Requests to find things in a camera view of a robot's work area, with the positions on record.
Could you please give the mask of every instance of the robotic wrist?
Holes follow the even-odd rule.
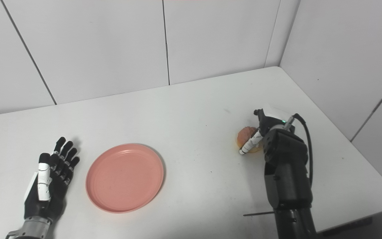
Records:
[[[20,230],[10,232],[6,239],[45,239],[52,221],[40,216],[30,216],[25,219]]]

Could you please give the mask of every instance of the wall seam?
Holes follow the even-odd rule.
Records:
[[[165,11],[164,11],[164,0],[162,0],[162,6],[163,6],[163,25],[165,30],[165,45],[166,45],[166,61],[167,61],[167,80],[170,86],[170,73],[169,73],[169,52],[167,50],[167,34],[166,34],[166,17],[165,17]]]
[[[378,107],[382,104],[382,98],[379,100],[379,102],[376,104],[376,106],[374,107],[374,109],[372,110],[372,112],[368,115],[368,118],[366,118],[366,120],[363,122],[363,124],[361,125],[361,127],[358,129],[358,131],[356,131],[355,135],[353,135],[353,137],[350,139],[350,142],[353,142],[353,140],[356,138],[356,136],[359,134],[359,132],[362,130],[362,128],[365,126],[365,124],[369,121],[369,119],[372,117],[372,115],[376,112],[376,110],[378,109]]]
[[[282,54],[281,54],[281,57],[279,58],[279,65],[281,65],[282,57],[284,56],[285,49],[287,48],[288,39],[290,38],[291,30],[293,29],[294,21],[296,20],[297,11],[298,11],[298,8],[300,7],[300,3],[301,3],[301,0],[298,1],[296,10],[294,11],[294,16],[293,16],[293,20],[291,21],[290,31],[288,32],[287,38],[285,39],[284,49],[282,49]]]
[[[281,6],[281,0],[279,0],[279,3],[278,3],[278,9],[276,9],[275,21],[274,21],[274,23],[273,23],[273,27],[272,27],[271,38],[270,38],[270,40],[269,40],[268,50],[266,51],[265,63],[263,63],[263,67],[262,67],[262,68],[265,68],[265,66],[266,66],[266,61],[267,61],[267,59],[268,59],[269,49],[270,49],[270,44],[272,43],[273,32],[274,32],[274,30],[275,30],[276,19],[278,18],[278,12],[279,12],[279,7],[280,7],[280,6]]]
[[[3,0],[0,0],[0,1],[1,1],[1,3],[2,3],[2,5],[3,5],[3,7],[4,7],[4,9],[5,9],[5,11],[6,11],[6,13],[7,13],[9,19],[10,19],[10,21],[11,21],[11,23],[13,24],[13,27],[14,27],[14,29],[16,30],[17,35],[20,37],[20,40],[22,41],[24,48],[26,49],[26,51],[27,51],[27,53],[28,53],[30,59],[32,60],[32,63],[33,63],[33,65],[35,66],[36,71],[38,71],[39,77],[41,77],[41,80],[42,80],[42,82],[44,83],[45,88],[47,89],[48,93],[50,94],[51,99],[53,100],[54,104],[56,105],[57,102],[56,102],[56,100],[54,99],[54,96],[53,96],[53,94],[51,93],[50,88],[49,88],[48,85],[47,85],[47,82],[45,82],[45,80],[44,80],[44,76],[42,76],[42,74],[41,74],[41,70],[39,70],[38,65],[36,64],[35,60],[33,59],[33,56],[32,56],[32,54],[31,54],[31,52],[30,52],[28,46],[26,45],[26,42],[24,41],[22,35],[20,34],[20,31],[19,31],[19,29],[17,28],[16,23],[14,23],[14,20],[13,20],[13,18],[11,17],[11,14],[10,14],[10,12],[8,11],[7,6],[5,5],[5,3],[4,3]]]

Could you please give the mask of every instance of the pink plate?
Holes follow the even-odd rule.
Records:
[[[100,209],[127,213],[144,207],[163,182],[157,154],[138,144],[119,145],[102,153],[86,178],[89,199]]]

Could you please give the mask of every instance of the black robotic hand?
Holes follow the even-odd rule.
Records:
[[[79,157],[74,157],[77,149],[73,148],[73,142],[65,142],[61,137],[52,155],[42,153],[39,157],[38,173],[25,200],[23,227],[6,238],[44,239],[50,225],[62,215],[73,169],[79,162]]]

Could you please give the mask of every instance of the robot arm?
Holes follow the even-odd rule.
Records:
[[[267,197],[273,207],[279,239],[315,239],[317,234],[310,211],[313,200],[312,148],[309,145],[311,173],[308,178],[308,148],[294,134],[291,125],[294,118],[303,119],[295,114],[288,121],[282,121],[265,116],[262,109],[255,110],[254,114],[259,117],[259,128],[240,153],[248,152],[259,142],[263,146]]]

